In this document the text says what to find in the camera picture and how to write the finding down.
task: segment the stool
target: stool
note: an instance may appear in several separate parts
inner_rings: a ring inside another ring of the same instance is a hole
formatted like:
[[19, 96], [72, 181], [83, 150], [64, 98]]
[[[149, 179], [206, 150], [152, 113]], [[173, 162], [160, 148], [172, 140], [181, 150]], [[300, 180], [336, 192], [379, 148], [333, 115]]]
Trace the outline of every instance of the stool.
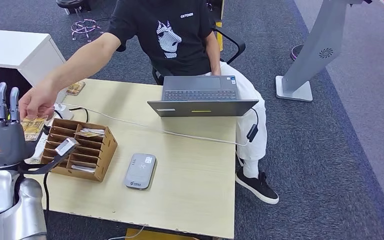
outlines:
[[90, 43], [92, 42], [92, 40], [89, 39], [90, 32], [99, 29], [100, 34], [104, 33], [95, 20], [85, 19], [83, 17], [81, 8], [84, 8], [84, 6], [88, 4], [87, 0], [56, 0], [56, 4], [63, 9], [74, 9], [77, 16], [81, 19], [81, 21], [76, 21], [71, 25], [71, 36], [73, 40], [76, 40], [75, 34], [85, 34], [87, 42]]

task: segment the man's hand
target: man's hand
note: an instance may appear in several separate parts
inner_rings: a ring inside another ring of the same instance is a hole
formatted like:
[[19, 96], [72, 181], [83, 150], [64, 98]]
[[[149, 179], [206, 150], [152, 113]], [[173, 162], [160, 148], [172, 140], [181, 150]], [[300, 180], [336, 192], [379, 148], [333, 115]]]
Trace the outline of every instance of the man's hand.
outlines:
[[211, 75], [212, 76], [220, 76], [220, 75], [222, 75], [222, 70], [220, 70], [220, 67], [218, 69], [212, 69], [211, 70]]
[[54, 115], [54, 103], [57, 100], [58, 90], [53, 89], [45, 81], [39, 83], [22, 96], [19, 100], [20, 120], [25, 117], [35, 119], [41, 116]]

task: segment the laptop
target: laptop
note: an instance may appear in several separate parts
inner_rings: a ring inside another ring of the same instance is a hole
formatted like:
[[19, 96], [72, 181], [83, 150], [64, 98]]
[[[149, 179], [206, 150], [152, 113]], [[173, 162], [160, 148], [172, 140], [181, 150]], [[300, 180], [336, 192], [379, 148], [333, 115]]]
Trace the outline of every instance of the laptop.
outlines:
[[161, 101], [148, 101], [160, 117], [243, 116], [256, 103], [238, 99], [235, 76], [166, 76]]

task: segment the man's arm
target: man's arm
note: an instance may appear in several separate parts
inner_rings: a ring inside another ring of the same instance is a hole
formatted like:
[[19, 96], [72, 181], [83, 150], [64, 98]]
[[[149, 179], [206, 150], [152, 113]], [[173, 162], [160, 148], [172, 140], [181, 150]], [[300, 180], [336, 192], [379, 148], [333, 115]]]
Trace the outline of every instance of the man's arm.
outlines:
[[110, 61], [120, 45], [118, 37], [104, 33], [95, 41], [82, 46], [66, 63], [22, 96], [19, 100], [20, 118], [52, 116], [58, 92], [97, 73]]
[[43, 81], [60, 91], [88, 78], [107, 65], [120, 45], [121, 42], [116, 36], [106, 32], [93, 42], [79, 48], [65, 64], [49, 73]]
[[211, 74], [216, 76], [221, 75], [222, 71], [220, 69], [220, 46], [216, 35], [213, 32], [211, 32], [205, 38], [205, 50], [211, 65]]

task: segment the black t-shirt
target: black t-shirt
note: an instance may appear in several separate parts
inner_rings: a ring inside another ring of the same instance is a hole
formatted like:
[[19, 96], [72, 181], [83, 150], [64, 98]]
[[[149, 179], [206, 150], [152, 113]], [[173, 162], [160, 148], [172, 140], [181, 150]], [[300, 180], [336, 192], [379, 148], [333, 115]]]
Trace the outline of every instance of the black t-shirt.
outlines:
[[126, 41], [137, 36], [151, 61], [178, 76], [211, 71], [204, 47], [212, 32], [205, 0], [118, 0], [108, 32]]

